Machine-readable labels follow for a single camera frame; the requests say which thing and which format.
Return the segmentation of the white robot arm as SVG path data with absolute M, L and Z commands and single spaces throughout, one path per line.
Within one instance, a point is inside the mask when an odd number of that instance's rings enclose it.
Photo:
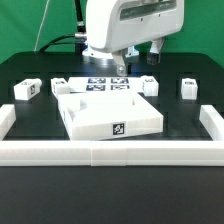
M 179 32 L 184 21 L 184 0 L 88 0 L 84 55 L 97 61 L 112 59 L 117 74 L 128 74 L 128 59 L 136 45 L 151 41 L 147 62 L 160 62 L 167 35 Z

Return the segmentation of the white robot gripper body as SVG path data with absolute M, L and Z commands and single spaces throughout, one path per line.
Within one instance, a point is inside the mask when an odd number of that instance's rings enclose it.
M 179 32 L 184 0 L 88 0 L 89 46 L 112 53 Z

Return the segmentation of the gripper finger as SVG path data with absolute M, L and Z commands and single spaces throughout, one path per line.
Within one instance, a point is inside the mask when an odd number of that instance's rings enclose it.
M 126 54 L 127 54 L 126 49 L 122 49 L 112 53 L 114 62 L 116 63 L 116 71 L 119 76 L 127 75 Z
M 160 62 L 161 49 L 164 44 L 163 38 L 158 38 L 152 41 L 151 48 L 147 53 L 147 63 L 156 65 Z

